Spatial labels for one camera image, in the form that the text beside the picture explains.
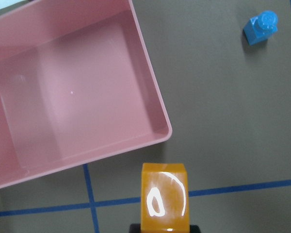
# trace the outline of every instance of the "blue block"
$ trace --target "blue block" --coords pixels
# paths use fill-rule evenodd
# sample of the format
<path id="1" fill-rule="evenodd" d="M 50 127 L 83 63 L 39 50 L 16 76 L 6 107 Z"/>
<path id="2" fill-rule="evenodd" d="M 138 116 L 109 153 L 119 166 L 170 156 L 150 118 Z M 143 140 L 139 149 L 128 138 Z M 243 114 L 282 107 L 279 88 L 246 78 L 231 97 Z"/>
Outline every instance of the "blue block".
<path id="1" fill-rule="evenodd" d="M 243 28 L 249 45 L 267 40 L 278 31 L 278 17 L 275 12 L 264 11 L 259 16 L 252 17 Z"/>

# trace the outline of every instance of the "gray surface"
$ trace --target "gray surface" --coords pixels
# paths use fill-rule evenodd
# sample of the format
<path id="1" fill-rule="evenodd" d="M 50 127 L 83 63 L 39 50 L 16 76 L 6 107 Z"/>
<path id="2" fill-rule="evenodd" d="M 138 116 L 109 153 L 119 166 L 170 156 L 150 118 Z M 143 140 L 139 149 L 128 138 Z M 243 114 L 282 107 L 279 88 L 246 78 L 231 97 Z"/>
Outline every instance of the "gray surface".
<path id="1" fill-rule="evenodd" d="M 139 196 L 143 162 L 184 163 L 190 190 L 291 179 L 290 2 L 134 5 L 173 136 L 89 164 L 95 199 Z M 279 32 L 249 47 L 242 28 L 267 9 L 278 14 Z M 0 211 L 82 202 L 82 167 L 0 190 Z M 194 197 L 190 211 L 202 233 L 291 232 L 291 187 Z M 100 232 L 128 232 L 139 212 L 139 204 L 97 208 Z M 93 232 L 90 210 L 0 217 L 0 232 L 32 230 Z"/>

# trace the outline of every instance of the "gray table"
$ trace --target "gray table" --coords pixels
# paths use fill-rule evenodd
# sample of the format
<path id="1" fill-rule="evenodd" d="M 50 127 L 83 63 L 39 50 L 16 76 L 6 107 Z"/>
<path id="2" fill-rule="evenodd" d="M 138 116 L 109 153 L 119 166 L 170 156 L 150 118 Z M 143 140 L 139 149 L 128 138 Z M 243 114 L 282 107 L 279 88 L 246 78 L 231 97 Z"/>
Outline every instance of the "gray table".
<path id="1" fill-rule="evenodd" d="M 140 222 L 143 162 L 185 164 L 202 233 L 291 232 L 290 1 L 134 5 L 173 136 L 0 190 L 0 233 L 128 232 Z M 250 47 L 242 28 L 264 10 L 279 32 Z"/>

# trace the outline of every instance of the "blue lego brick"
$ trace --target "blue lego brick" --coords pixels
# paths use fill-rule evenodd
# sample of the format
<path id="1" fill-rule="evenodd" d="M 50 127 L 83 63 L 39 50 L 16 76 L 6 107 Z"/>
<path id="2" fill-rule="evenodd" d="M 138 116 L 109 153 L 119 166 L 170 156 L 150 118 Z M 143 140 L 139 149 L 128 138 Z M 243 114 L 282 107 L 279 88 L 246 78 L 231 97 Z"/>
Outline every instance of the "blue lego brick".
<path id="1" fill-rule="evenodd" d="M 249 45 L 267 40 L 278 31 L 278 17 L 272 11 L 264 11 L 258 16 L 252 17 L 244 27 Z"/>

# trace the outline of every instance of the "pink plastic bin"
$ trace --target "pink plastic bin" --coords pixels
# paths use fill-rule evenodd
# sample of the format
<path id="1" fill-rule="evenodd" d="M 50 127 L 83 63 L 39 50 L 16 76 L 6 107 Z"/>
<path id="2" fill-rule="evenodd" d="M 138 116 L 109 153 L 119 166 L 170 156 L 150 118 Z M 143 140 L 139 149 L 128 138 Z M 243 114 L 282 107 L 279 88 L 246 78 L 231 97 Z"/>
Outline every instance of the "pink plastic bin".
<path id="1" fill-rule="evenodd" d="M 130 0 L 35 0 L 0 16 L 0 188 L 171 131 Z"/>

